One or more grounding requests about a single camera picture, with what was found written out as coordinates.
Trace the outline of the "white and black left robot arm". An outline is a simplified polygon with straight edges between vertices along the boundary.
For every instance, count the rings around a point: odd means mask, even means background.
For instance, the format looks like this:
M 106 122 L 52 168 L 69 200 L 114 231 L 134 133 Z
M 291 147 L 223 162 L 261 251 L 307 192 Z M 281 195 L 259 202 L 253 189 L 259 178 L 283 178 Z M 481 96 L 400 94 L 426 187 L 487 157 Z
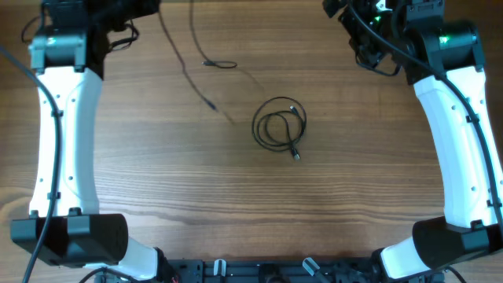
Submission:
M 95 115 L 114 47 L 108 34 L 159 7 L 138 0 L 42 2 L 25 68 L 39 92 L 38 173 L 28 217 L 11 224 L 12 241 L 32 261 L 132 282 L 176 280 L 158 248 L 130 237 L 123 215 L 101 213 L 94 182 Z

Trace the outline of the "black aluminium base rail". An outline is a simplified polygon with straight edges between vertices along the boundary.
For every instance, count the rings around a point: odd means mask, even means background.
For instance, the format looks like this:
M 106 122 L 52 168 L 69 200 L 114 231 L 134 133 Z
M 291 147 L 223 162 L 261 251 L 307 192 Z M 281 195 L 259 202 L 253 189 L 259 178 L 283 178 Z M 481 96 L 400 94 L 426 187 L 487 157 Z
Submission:
M 383 282 L 380 269 L 370 258 L 333 261 L 306 258 L 300 261 L 169 260 L 165 282 L 259 283 L 259 282 Z

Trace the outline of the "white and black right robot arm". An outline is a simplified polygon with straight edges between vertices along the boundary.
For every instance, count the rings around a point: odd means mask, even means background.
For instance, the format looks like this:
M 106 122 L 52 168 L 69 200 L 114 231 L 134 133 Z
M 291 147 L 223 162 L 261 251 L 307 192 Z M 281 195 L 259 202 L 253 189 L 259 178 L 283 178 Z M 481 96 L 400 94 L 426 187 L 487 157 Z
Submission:
M 405 72 L 432 132 L 444 214 L 373 253 L 370 282 L 429 281 L 502 250 L 502 169 L 486 106 L 485 57 L 477 27 L 447 22 L 442 1 L 326 1 L 350 36 L 356 63 L 376 72 L 391 56 Z

